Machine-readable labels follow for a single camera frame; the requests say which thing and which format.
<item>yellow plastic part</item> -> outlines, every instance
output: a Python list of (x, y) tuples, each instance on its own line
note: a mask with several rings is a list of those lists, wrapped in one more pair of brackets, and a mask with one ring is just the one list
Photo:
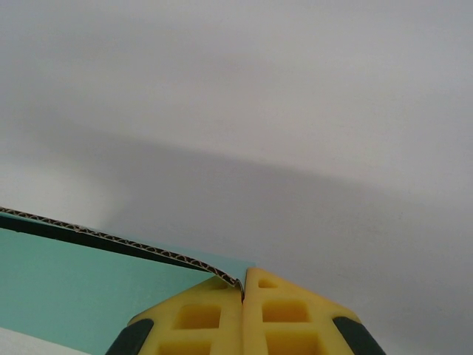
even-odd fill
[(244, 355), (353, 355), (333, 324), (335, 317), (360, 322), (350, 309), (262, 269), (248, 269)]
[(134, 317), (153, 328), (139, 355), (241, 355), (240, 290), (218, 277), (178, 294)]

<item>square hole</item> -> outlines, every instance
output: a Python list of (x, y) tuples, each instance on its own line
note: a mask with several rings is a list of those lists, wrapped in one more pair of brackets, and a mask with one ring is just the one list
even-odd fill
[(220, 324), (218, 305), (185, 305), (180, 309), (174, 329), (209, 329)]
[(210, 355), (210, 342), (165, 342), (157, 355)]
[(271, 300), (263, 303), (263, 322), (309, 322), (304, 302), (299, 300)]
[(327, 355), (315, 333), (271, 331), (266, 333), (266, 345), (268, 355)]
[(271, 282), (270, 280), (261, 279), (258, 281), (259, 288), (276, 288), (278, 287), (277, 284)]

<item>grey background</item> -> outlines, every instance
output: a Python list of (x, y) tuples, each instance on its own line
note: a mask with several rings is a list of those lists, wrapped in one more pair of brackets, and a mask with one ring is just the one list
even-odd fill
[(254, 260), (388, 354), (470, 354), (472, 6), (4, 1), (1, 204)]

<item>cardboard edge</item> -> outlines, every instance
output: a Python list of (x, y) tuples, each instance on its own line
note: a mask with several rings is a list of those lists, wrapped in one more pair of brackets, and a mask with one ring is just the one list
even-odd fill
[[(223, 270), (215, 268), (201, 260), (188, 257), (183, 254), (165, 250), (155, 246), (149, 246), (145, 243), (138, 243), (133, 240), (127, 240), (102, 231), (79, 226), (77, 224), (66, 223), (60, 220), (54, 220), (48, 217), (42, 217), (28, 212), (22, 212), (15, 209), (8, 209), (0, 206), (0, 227), (13, 231), (26, 232), (28, 234), (38, 235), (40, 237), (48, 237), (67, 243), (79, 244), (96, 249), (103, 249), (119, 254), (127, 254), (133, 257), (153, 260), (161, 263), (168, 263), (176, 266), (192, 268), (210, 272), (220, 279), (224, 280), (232, 287), (237, 287), (244, 297), (244, 288), (241, 280), (232, 277)], [(54, 233), (53, 229), (62, 229), (68, 233)]]

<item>white wall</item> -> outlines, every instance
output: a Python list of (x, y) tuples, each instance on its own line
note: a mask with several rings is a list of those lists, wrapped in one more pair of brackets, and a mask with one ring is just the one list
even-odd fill
[(389, 354), (471, 353), (470, 1), (177, 2), (2, 5), (1, 204), (256, 260)]

